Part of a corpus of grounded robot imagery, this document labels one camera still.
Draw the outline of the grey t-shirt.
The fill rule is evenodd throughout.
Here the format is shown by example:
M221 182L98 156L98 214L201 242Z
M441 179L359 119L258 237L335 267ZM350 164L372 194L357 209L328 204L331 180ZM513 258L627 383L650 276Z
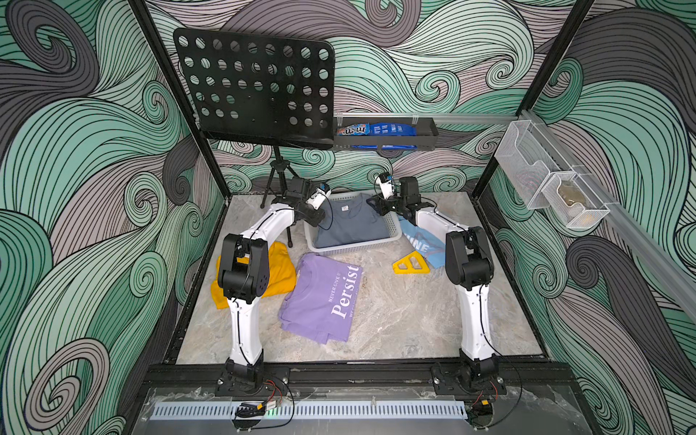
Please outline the grey t-shirt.
M359 194L350 199L328 199L322 206L326 216L317 228L316 248L332 248L389 239L385 220L368 203L370 195Z

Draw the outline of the yellow t-shirt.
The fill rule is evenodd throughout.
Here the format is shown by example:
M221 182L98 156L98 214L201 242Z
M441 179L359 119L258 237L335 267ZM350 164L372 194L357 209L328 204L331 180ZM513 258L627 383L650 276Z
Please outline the yellow t-shirt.
M297 284L297 272L289 256L287 246L281 242L274 242L269 249L269 271L270 279L268 288L263 298L275 297L291 293ZM210 286L212 301L218 310L228 307L223 290L214 280Z

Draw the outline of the purple Persist t-shirt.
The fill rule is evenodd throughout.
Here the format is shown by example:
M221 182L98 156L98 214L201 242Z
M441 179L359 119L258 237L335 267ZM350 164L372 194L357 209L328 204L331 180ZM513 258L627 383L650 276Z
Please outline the purple Persist t-shirt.
M364 270L360 266L304 255L297 284L281 304L281 328L319 344L349 339Z

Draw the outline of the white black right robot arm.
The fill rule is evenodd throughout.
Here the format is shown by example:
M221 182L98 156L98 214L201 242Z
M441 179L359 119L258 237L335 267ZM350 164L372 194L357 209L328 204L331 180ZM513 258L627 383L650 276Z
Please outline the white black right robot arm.
M414 177L395 181L384 172L375 179L375 194L367 203L381 216L395 213L444 244L444 268L455 286L460 303L462 342L458 367L447 373L436 369L433 376L455 394L474 394L497 389L500 353L488 336L489 288L495 265L486 232L466 227L438 211L435 203L420 194Z

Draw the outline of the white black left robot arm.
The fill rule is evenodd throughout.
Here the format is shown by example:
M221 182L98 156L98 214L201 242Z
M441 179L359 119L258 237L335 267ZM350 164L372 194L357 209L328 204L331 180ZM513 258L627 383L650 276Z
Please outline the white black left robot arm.
M269 376L264 369L259 302L270 283L269 250L299 220L318 226L326 215L321 206L330 195L325 182L293 178L257 223L224 238L217 284L228 302L232 345L217 381L219 395L251 396L265 388Z

